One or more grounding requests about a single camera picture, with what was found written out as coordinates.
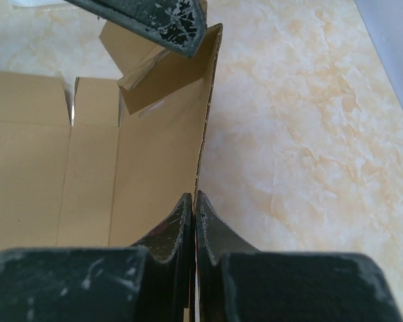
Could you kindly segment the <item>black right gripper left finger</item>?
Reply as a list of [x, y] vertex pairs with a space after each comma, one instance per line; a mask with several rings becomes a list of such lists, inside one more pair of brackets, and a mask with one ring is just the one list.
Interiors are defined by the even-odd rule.
[[182, 321], [189, 306], [192, 198], [124, 248], [0, 252], [0, 321]]

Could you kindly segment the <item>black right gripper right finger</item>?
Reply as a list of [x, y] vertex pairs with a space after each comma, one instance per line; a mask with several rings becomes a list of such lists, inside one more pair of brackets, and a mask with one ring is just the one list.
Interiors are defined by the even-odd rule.
[[344, 252], [263, 252], [195, 207], [202, 321], [400, 321], [379, 266]]

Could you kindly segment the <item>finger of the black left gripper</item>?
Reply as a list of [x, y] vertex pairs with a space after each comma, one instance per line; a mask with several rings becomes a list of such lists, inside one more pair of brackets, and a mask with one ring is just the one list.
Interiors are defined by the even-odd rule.
[[206, 34], [206, 15], [194, 0], [68, 0], [186, 58], [195, 55]]

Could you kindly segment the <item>brown cardboard box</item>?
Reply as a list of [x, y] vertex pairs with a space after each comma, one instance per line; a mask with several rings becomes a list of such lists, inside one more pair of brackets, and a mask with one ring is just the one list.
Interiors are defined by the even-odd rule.
[[0, 71], [0, 252], [124, 248], [192, 198], [222, 41], [207, 29], [184, 58], [113, 23], [100, 35], [120, 80], [79, 77], [68, 108], [60, 80]]

